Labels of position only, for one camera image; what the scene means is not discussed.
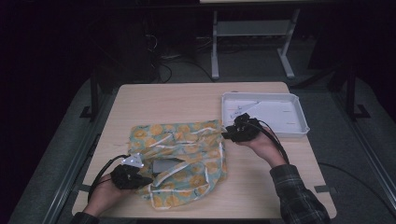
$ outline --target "metal stand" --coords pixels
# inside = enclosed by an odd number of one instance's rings
[[[218,21],[218,12],[213,14],[213,49],[212,49],[212,78],[219,79],[218,64],[218,36],[239,35],[284,35],[285,44],[278,49],[279,59],[285,69],[288,78],[294,78],[294,73],[287,58],[287,52],[294,28],[297,23],[300,9],[295,9],[291,20],[281,21]]]
[[[98,98],[98,82],[96,80],[95,72],[91,73],[91,113],[88,112],[90,110],[89,106],[85,106],[80,114],[80,118],[83,119],[91,119],[90,122],[93,122],[96,118],[96,115],[99,111],[99,98]]]
[[[299,14],[300,14],[300,9],[294,10],[293,16],[289,23],[288,32],[286,33],[285,44],[283,45],[282,49],[277,50],[277,54],[279,55],[280,61],[282,62],[283,68],[285,69],[286,77],[288,78],[294,78],[294,73],[293,70],[291,69],[286,53],[288,52],[291,37],[293,36]]]
[[[315,74],[314,76],[306,79],[305,81],[302,81],[296,85],[290,86],[291,89],[302,89],[305,88],[313,83],[315,83],[316,81],[320,80],[321,78],[324,78],[326,76],[328,76],[329,74],[336,72],[337,70],[339,70],[341,68],[343,64],[342,63],[337,63],[327,69],[324,69],[322,71],[320,71],[319,73]]]
[[[346,81],[346,113],[349,117],[356,121],[356,119],[368,119],[370,114],[363,105],[358,105],[360,113],[355,113],[355,84],[356,84],[356,67],[351,65],[347,75]]]

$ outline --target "hand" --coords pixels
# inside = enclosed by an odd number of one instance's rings
[[[103,212],[114,206],[126,195],[133,192],[132,189],[118,189],[114,185],[113,181],[111,181],[110,175],[102,176],[99,183],[101,184],[96,186],[90,201],[83,211],[84,213],[94,217],[99,217]]]
[[[268,133],[274,135],[269,129],[265,128]],[[262,132],[256,138],[248,142],[238,142],[239,146],[250,147],[261,158],[265,159],[272,168],[286,164],[280,152],[274,143]]]

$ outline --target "shirt sleeve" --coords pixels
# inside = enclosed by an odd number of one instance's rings
[[[70,224],[98,224],[99,218],[89,214],[78,212],[74,215]]]
[[[294,165],[274,167],[270,174],[280,200],[280,214],[286,223],[330,223],[326,208],[305,188]]]

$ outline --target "cloth bag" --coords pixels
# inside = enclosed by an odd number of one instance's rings
[[[141,154],[144,167],[139,174],[153,179],[136,193],[157,209],[204,197],[227,174],[222,141],[219,120],[133,127],[129,152]],[[163,159],[181,162],[154,176],[152,163]]]

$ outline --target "person's right hand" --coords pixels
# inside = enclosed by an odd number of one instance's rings
[[[256,138],[248,142],[238,142],[236,144],[250,147],[259,157],[265,159],[272,168],[286,164],[274,143],[264,133],[259,133]]]

